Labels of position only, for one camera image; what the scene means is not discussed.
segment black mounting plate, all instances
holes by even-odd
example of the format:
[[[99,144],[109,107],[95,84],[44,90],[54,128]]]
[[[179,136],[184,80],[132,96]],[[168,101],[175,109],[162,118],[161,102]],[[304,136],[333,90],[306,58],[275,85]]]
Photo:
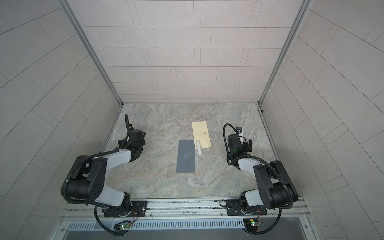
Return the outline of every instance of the black mounting plate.
[[[131,201],[132,202],[132,207],[136,208],[139,211],[139,217],[144,217],[145,212],[147,210],[147,201]],[[122,217],[119,216],[118,214],[111,213],[111,212],[105,212],[104,217]],[[134,211],[131,211],[127,216],[124,217],[136,217],[134,215]]]
[[[225,200],[225,204],[227,205],[227,214],[228,216],[249,216],[249,215],[267,215],[266,207],[264,206],[256,206],[256,209],[260,211],[260,213],[255,210],[251,214],[245,214],[241,211],[240,200]]]

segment metal corner post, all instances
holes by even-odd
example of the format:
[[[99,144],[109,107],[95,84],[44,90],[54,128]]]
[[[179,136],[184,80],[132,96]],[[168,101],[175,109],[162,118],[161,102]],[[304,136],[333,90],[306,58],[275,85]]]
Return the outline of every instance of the metal corner post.
[[[113,95],[115,96],[116,100],[118,101],[119,105],[122,105],[122,101],[120,99],[119,94],[116,92],[111,80],[109,79],[107,73],[105,72],[104,67],[102,66],[99,58],[97,57],[95,51],[93,50],[93,47],[91,46],[88,38],[86,37],[82,27],[80,26],[78,20],[76,19],[75,15],[73,14],[71,7],[69,6],[67,0],[58,0],[58,3],[63,10],[65,16],[67,17],[68,21],[70,22],[72,28],[74,29],[76,35],[80,39],[82,45],[84,46],[85,50],[87,51],[89,57],[91,58],[93,64],[95,65],[97,71],[100,73],[100,76],[104,79],[105,83],[108,85],[108,88],[112,91]]]
[[[295,21],[292,24],[291,30],[289,31],[289,34],[288,34],[288,37],[284,42],[284,46],[281,49],[280,55],[276,61],[275,66],[273,67],[271,76],[269,77],[269,80],[268,80],[268,82],[265,86],[265,89],[263,91],[263,94],[260,98],[260,101],[259,101],[260,106],[262,106],[264,101],[265,101],[266,95],[268,94],[268,91],[271,88],[272,83],[277,76],[277,73],[279,72],[279,69],[283,63],[283,60],[284,60],[285,56],[287,55],[288,50],[293,43],[293,40],[294,40],[294,38],[295,38],[299,28],[300,28],[301,23],[303,22],[303,19],[304,19],[305,15],[309,9],[311,2],[312,2],[312,0],[303,0],[303,2],[301,3],[301,6],[299,8],[299,11],[297,12]]]

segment yellow envelope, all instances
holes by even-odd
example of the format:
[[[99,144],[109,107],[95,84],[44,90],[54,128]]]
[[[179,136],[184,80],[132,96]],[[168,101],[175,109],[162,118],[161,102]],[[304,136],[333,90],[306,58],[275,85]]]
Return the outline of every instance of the yellow envelope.
[[[208,133],[208,127],[207,127],[206,121],[193,122],[192,131],[193,131],[193,139],[195,142],[195,149],[197,149],[196,140],[200,141],[201,148],[212,147],[211,140],[209,139],[209,133]]]

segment stone-patterned work surface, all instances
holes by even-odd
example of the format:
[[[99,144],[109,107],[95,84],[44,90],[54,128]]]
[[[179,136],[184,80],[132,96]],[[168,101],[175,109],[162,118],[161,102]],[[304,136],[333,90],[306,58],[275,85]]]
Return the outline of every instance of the stone-patterned work surface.
[[[139,159],[111,169],[106,184],[131,198],[239,196],[257,188],[253,175],[227,165],[223,125],[243,127],[253,140],[252,155],[275,159],[254,103],[127,104],[123,106],[106,150],[117,147],[126,134],[124,115],[143,130],[146,145]],[[195,173],[176,173],[179,140],[193,140],[191,122],[207,121],[211,148],[196,150]],[[227,127],[226,134],[233,130]]]

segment wall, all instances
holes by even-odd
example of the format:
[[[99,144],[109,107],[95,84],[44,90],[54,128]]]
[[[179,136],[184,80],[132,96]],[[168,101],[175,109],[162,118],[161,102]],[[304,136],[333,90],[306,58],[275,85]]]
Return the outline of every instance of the wall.
[[[301,1],[68,0],[123,102],[255,102]]]
[[[0,1],[0,238],[42,239],[119,104],[55,0]]]
[[[262,106],[323,239],[384,237],[383,16],[314,0]]]

